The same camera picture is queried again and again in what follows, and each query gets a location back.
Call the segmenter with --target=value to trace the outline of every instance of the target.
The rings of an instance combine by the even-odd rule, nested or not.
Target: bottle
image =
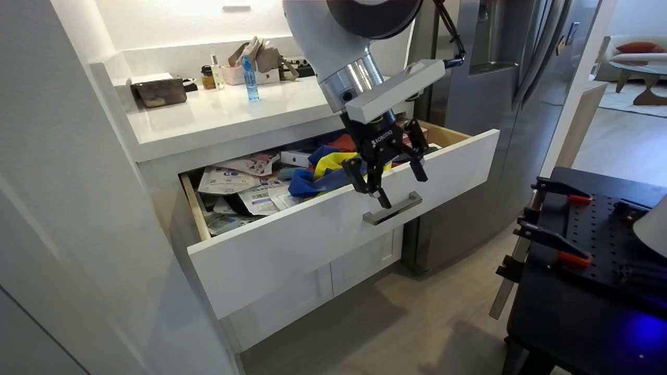
[[[259,88],[257,88],[254,65],[252,65],[249,56],[242,56],[242,70],[244,70],[244,83],[248,91],[248,101],[259,103]]]
[[[221,67],[217,54],[210,54],[210,70],[212,70],[214,85],[223,88],[225,77],[223,77],[223,67]]]
[[[203,91],[214,91],[212,70],[209,65],[201,67],[201,85]]]

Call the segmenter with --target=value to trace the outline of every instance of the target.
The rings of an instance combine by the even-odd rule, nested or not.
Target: blue cloth
[[[315,176],[309,169],[295,169],[289,182],[289,195],[293,198],[310,198],[319,195],[319,188],[315,188]]]
[[[347,185],[349,180],[343,171],[327,174],[320,180],[315,180],[313,171],[295,169],[289,182],[289,195],[293,198],[313,198],[323,193],[331,193]]]

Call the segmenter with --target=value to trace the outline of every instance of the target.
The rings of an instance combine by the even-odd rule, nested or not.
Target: blue light
[[[649,316],[633,316],[627,325],[627,345],[633,351],[667,348],[667,321]]]

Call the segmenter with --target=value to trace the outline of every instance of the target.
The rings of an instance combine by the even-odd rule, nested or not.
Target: drawer handle
[[[365,212],[363,221],[368,224],[368,225],[382,225],[388,219],[392,219],[392,217],[399,216],[402,210],[409,210],[409,209],[412,209],[412,206],[416,206],[420,202],[422,202],[422,198],[416,193],[410,193],[405,201],[399,201],[397,205],[394,205],[388,210]]]

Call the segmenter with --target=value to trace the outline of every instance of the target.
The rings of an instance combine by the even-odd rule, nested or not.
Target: open drawer
[[[195,191],[183,176],[183,191],[201,235],[188,254],[214,316],[223,320],[488,180],[495,130],[469,138],[435,125],[422,127],[426,138],[441,146],[422,161],[429,182],[416,184],[409,166],[385,174],[383,188],[389,201],[407,205],[382,224],[373,224],[373,212],[382,210],[376,201],[345,185],[210,238]]]

